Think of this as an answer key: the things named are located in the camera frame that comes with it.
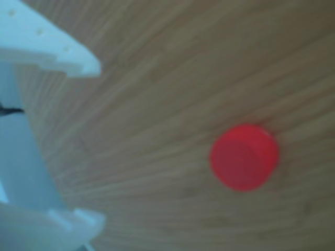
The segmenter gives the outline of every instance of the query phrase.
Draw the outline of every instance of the white plastic part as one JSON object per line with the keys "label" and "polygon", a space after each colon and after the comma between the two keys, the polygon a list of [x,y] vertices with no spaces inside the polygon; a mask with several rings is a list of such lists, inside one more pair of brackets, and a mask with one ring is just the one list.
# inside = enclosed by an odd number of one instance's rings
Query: white plastic part
{"label": "white plastic part", "polygon": [[[105,224],[103,214],[83,211],[94,219],[94,225],[70,211],[44,213],[0,203],[1,250],[74,251],[95,238]],[[64,228],[64,222],[71,228]]]}
{"label": "white plastic part", "polygon": [[0,61],[37,64],[68,77],[101,73],[85,46],[18,0],[0,0]]}

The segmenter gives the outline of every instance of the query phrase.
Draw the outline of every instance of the wood grain surface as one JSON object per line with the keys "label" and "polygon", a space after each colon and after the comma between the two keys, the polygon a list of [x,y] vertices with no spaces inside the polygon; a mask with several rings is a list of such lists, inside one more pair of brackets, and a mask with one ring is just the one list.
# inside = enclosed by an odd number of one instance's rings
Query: wood grain surface
{"label": "wood grain surface", "polygon": [[[19,67],[63,198],[104,212],[98,251],[335,247],[334,0],[28,0],[100,58],[98,79]],[[213,141],[274,133],[250,193],[213,176]]]}

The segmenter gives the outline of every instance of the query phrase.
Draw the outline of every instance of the white bracket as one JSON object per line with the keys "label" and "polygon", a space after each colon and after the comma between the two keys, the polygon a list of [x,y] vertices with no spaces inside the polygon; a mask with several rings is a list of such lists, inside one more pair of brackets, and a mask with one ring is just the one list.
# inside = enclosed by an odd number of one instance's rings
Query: white bracket
{"label": "white bracket", "polygon": [[85,46],[18,0],[0,0],[0,61],[37,64],[68,77],[101,73]]}

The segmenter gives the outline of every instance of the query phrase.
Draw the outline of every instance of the plastic cap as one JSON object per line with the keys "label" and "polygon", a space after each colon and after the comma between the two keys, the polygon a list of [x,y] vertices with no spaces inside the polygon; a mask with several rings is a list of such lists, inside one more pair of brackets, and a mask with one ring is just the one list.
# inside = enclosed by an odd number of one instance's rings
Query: plastic cap
{"label": "plastic cap", "polygon": [[210,163],[224,184],[238,191],[251,191],[264,184],[278,164],[277,142],[257,125],[230,129],[213,145]]}

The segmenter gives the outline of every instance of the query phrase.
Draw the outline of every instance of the red circular object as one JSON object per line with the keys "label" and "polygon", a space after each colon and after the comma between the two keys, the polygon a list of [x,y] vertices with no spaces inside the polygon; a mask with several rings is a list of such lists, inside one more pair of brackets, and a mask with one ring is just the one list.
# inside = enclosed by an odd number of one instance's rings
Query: red circular object
{"label": "red circular object", "polygon": [[251,191],[264,184],[278,159],[275,138],[253,124],[230,129],[214,143],[210,153],[215,175],[238,191]]}

